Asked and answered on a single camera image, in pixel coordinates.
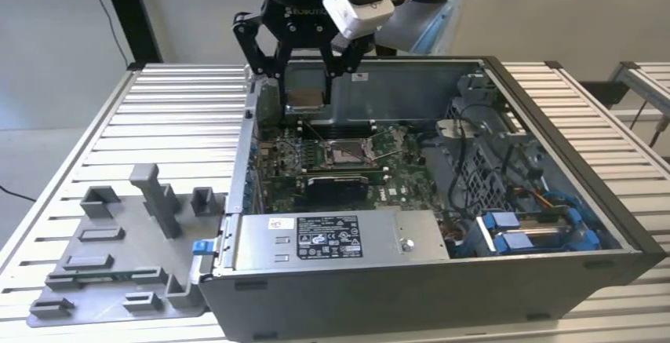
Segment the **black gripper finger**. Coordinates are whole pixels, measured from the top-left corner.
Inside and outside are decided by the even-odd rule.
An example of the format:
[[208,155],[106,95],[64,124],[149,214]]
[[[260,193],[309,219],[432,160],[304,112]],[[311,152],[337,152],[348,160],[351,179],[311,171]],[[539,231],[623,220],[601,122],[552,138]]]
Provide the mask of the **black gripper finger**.
[[[260,27],[265,26],[276,39],[274,53],[264,54],[256,37]],[[233,17],[232,32],[245,56],[246,63],[256,75],[273,78],[278,88],[278,105],[286,106],[288,98],[284,86],[284,71],[292,53],[292,22],[282,13],[252,14],[238,12]]]
[[324,71],[324,91],[323,103],[331,104],[332,99],[332,81],[335,78],[343,76],[344,73],[356,71],[361,62],[361,58],[373,46],[373,35],[365,35],[349,41],[340,56],[332,55],[332,44],[328,42],[319,47],[319,52],[325,66]]

